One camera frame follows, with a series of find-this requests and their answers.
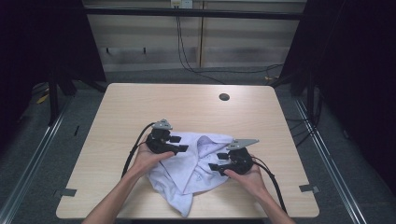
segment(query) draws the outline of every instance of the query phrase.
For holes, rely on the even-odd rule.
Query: table top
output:
[[[219,95],[226,93],[228,101]],[[290,135],[274,89],[264,86],[188,84],[111,84],[98,109],[63,196],[59,218],[84,218],[120,181],[123,165],[138,135],[149,123],[167,119],[175,132],[224,133],[260,142],[247,147],[276,176],[291,217],[315,217],[318,205]],[[266,187],[278,202],[271,179]],[[140,178],[119,217],[181,218]],[[234,180],[193,197],[188,218],[266,217],[259,204]]]

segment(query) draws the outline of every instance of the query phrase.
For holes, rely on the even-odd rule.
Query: crumpled fabric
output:
[[[187,217],[193,193],[213,189],[228,179],[227,175],[211,171],[208,164],[224,163],[219,161],[217,154],[227,153],[226,147],[233,138],[217,133],[171,132],[171,135],[180,136],[180,142],[172,144],[188,145],[187,151],[159,162],[147,177],[152,187],[183,217]]]

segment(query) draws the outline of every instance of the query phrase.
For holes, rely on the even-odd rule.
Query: gray floor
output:
[[[257,71],[263,67],[217,68],[210,70]],[[205,76],[214,77],[226,84],[265,85],[266,77],[275,78],[281,67],[252,74],[209,72]],[[106,73],[108,83],[197,83],[219,84],[217,81],[202,77],[184,69],[166,69],[134,72]],[[64,120],[56,133],[39,170],[16,213],[13,223],[79,223],[80,220],[60,220],[55,211],[60,201],[53,196],[56,189],[64,189],[78,154],[83,146],[103,94],[77,83],[78,93],[71,99],[71,104],[64,114]],[[290,96],[289,86],[276,89],[285,117],[299,119],[295,98]],[[49,120],[49,102],[41,105],[35,103],[35,95],[29,108],[21,119],[19,132],[8,146],[8,151],[0,159],[0,205],[3,206],[7,196],[14,189],[26,164],[35,152],[41,137],[47,130]],[[295,143],[300,142],[307,130],[300,121],[288,121]],[[352,194],[355,196],[367,223],[396,223],[396,202],[376,172],[367,164],[359,148],[343,135],[343,127],[338,123],[330,109],[325,105],[320,116],[318,129],[327,144],[332,158],[344,176]],[[307,138],[297,147],[308,179],[320,192],[316,199],[320,214],[315,218],[298,218],[298,223],[353,223],[337,189],[334,186],[315,144]],[[119,220],[119,223],[130,223]],[[137,220],[134,223],[158,223],[159,220]],[[241,223],[241,220],[201,221],[202,223]],[[261,220],[243,221],[244,223],[261,223]]]

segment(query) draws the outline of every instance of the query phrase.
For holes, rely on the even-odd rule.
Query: finger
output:
[[[167,151],[167,152],[164,152],[164,153],[161,153],[161,154],[157,154],[157,157],[158,157],[159,161],[171,158],[173,156],[175,156],[175,153],[173,151]]]
[[[233,170],[225,170],[224,174],[226,174],[228,177],[234,179],[234,180],[239,180],[240,175],[234,172]]]

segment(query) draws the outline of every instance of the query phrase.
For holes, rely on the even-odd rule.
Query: black cable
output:
[[[288,76],[281,76],[280,78],[278,78],[275,82],[273,82],[273,83],[271,83],[271,87],[272,88],[276,88],[276,87],[278,87],[278,86],[280,86],[280,85],[282,85],[282,84],[284,84],[284,83],[288,83],[288,82],[290,82],[291,80],[293,80],[294,79],[294,77],[296,77],[297,76],[297,73],[296,72],[292,72],[290,75],[288,75]]]
[[[178,52],[178,58],[179,58],[179,60],[180,60],[181,65],[183,66],[183,68],[186,69],[186,70],[189,71],[189,72],[194,73],[195,75],[198,75],[198,76],[201,76],[201,77],[207,77],[207,78],[210,78],[210,79],[212,79],[212,80],[214,80],[214,81],[216,81],[216,82],[218,82],[218,83],[221,83],[221,84],[223,84],[223,85],[226,85],[224,82],[222,82],[222,81],[220,81],[220,80],[218,80],[218,79],[215,79],[215,78],[213,78],[213,77],[209,77],[209,76],[202,75],[201,73],[196,72],[194,69],[192,69],[192,67],[191,67],[190,64],[189,64],[189,61],[187,60],[186,51],[184,50],[184,42],[183,42],[183,37],[182,37],[182,34],[181,34],[180,17],[176,17],[176,20],[177,20],[177,52]],[[180,43],[181,43],[181,48],[182,48],[182,51],[183,51],[183,54],[184,54],[184,59],[185,59],[186,64],[187,64],[188,67],[186,67],[186,65],[185,65],[185,64],[183,63],[183,61],[181,60]]]
[[[264,161],[262,161],[262,160],[260,160],[259,158],[257,158],[257,157],[251,157],[252,159],[255,159],[255,160],[258,160],[258,161],[260,161],[261,163],[262,163],[262,165],[264,165],[265,166],[265,168],[268,170],[268,171],[270,171],[270,168],[268,168],[268,166],[267,166],[267,164],[265,164],[265,162]]]
[[[180,43],[181,43],[182,52],[183,52],[183,54],[184,54],[184,59],[185,59],[186,64],[187,64],[188,67],[186,67],[186,65],[183,63],[183,61],[182,61],[182,59],[181,59]],[[182,37],[182,33],[181,33],[181,22],[180,22],[180,17],[177,17],[177,51],[178,51],[178,58],[179,58],[180,63],[181,63],[181,65],[183,66],[184,69],[186,69],[186,70],[189,71],[189,72],[193,72],[194,74],[196,74],[196,75],[198,75],[198,76],[210,78],[210,79],[212,79],[212,80],[214,80],[214,81],[217,81],[217,82],[219,82],[219,83],[221,83],[221,84],[224,84],[224,85],[226,85],[224,82],[222,82],[222,81],[220,81],[220,80],[218,80],[218,79],[215,79],[215,78],[213,78],[213,77],[209,77],[209,76],[202,75],[202,73],[239,73],[239,74],[254,74],[254,73],[262,73],[262,72],[265,72],[265,73],[267,73],[267,77],[269,77],[269,74],[268,74],[268,71],[269,71],[269,70],[275,69],[275,68],[277,68],[277,67],[283,65],[283,63],[272,64],[272,65],[267,66],[265,69],[257,70],[257,71],[249,71],[249,72],[248,72],[248,71],[231,71],[231,70],[206,70],[206,71],[196,71],[196,70],[194,70],[194,69],[190,66],[189,61],[187,60],[187,55],[186,55],[186,51],[185,51],[185,49],[184,49],[184,42],[183,42],[183,37]]]
[[[311,135],[311,133],[312,133],[312,132],[309,132],[309,133],[303,138],[303,140],[301,140],[299,143],[297,143],[297,144],[296,144],[296,147],[299,147],[300,144],[302,144],[302,143],[309,137],[309,135]]]
[[[298,124],[294,125],[293,127],[289,128],[289,131],[297,128],[298,126],[302,125],[303,123],[304,123],[303,121],[300,121],[300,123],[298,123]]]
[[[300,144],[302,144],[309,137],[309,135],[317,129],[318,124],[319,124],[320,115],[321,115],[322,106],[323,106],[323,96],[321,95],[321,92],[319,92],[318,104],[317,104],[317,108],[316,108],[316,115],[313,117],[313,120],[312,120],[313,128],[299,143],[297,143],[295,145],[296,147],[298,147]],[[297,134],[293,135],[292,137],[298,136],[304,132],[305,131],[303,131],[301,133],[297,133]]]
[[[139,144],[140,142],[140,138],[142,138],[143,134],[145,133],[145,131],[151,127],[154,124],[154,122],[150,123],[148,126],[146,126],[146,128],[143,129],[143,131],[140,133],[139,137],[137,137],[136,142],[134,143],[134,146],[132,147],[132,150],[129,152],[129,156],[128,159],[126,159],[124,168],[122,170],[122,175],[121,178],[126,174],[126,172],[128,171],[128,167],[129,164],[131,163],[132,157],[134,156],[134,153],[136,152],[137,148],[141,145]]]
[[[285,120],[287,120],[287,121],[306,121],[308,119],[288,119],[288,118],[285,118]]]
[[[277,198],[279,199],[280,207],[287,214],[288,211],[286,210],[285,203],[283,202],[282,193],[280,192],[279,185],[276,182],[275,175],[273,175],[268,168],[264,167],[263,165],[259,164],[258,162],[254,161],[253,163],[258,165],[259,167],[261,167],[270,176],[270,178],[271,178],[271,180],[272,180],[272,182],[274,184],[275,190],[276,190]]]

